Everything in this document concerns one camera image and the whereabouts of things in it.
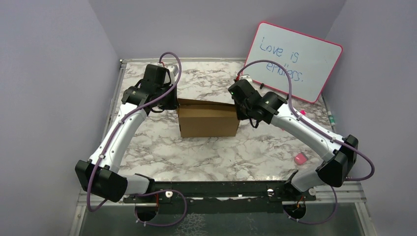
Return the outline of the brown cardboard box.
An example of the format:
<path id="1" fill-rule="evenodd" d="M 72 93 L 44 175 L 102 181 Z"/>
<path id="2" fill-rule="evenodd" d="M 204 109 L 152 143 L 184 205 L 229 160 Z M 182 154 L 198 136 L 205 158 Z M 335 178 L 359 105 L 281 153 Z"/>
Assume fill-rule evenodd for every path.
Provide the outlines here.
<path id="1" fill-rule="evenodd" d="M 179 98 L 182 138 L 234 137 L 240 121 L 233 104 Z"/>

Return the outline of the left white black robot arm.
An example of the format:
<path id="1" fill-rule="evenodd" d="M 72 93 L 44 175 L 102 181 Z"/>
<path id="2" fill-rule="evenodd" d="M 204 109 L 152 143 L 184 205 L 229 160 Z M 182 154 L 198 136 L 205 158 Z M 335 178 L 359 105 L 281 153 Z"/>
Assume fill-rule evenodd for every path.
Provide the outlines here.
<path id="1" fill-rule="evenodd" d="M 143 78 L 123 93 L 119 112 L 98 149 L 87 161 L 80 160 L 75 172 L 84 191 L 117 202 L 125 195 L 136 194 L 143 202 L 153 199 L 152 178 L 141 174 L 118 174 L 127 148 L 154 107 L 176 110 L 178 66 L 148 64 Z"/>

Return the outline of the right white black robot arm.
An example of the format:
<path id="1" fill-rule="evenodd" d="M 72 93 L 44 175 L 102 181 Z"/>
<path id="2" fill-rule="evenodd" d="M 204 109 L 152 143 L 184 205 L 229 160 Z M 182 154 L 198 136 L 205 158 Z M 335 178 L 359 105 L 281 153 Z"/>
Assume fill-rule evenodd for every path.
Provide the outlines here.
<path id="1" fill-rule="evenodd" d="M 321 165 L 296 171 L 284 184 L 284 195 L 296 200 L 303 192 L 315 186 L 327 184 L 340 187 L 356 162 L 358 140 L 352 135 L 344 138 L 326 130 L 292 111 L 288 101 L 282 96 L 267 92 L 261 96 L 245 79 L 236 81 L 228 88 L 237 110 L 239 120 L 263 121 L 281 128 L 316 152 L 323 160 Z"/>

